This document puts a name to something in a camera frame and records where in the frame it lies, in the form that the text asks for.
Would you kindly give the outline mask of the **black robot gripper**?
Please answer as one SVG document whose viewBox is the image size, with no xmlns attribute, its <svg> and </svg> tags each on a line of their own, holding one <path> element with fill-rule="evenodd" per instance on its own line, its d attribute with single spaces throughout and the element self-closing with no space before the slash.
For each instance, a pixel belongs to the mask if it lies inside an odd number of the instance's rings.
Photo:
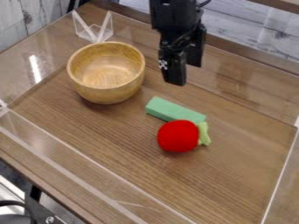
<svg viewBox="0 0 299 224">
<path fill-rule="evenodd" d="M 149 0 L 150 25 L 160 33 L 158 68 L 162 80 L 176 86 L 186 81 L 186 63 L 201 66 L 206 28 L 196 0 Z"/>
</svg>

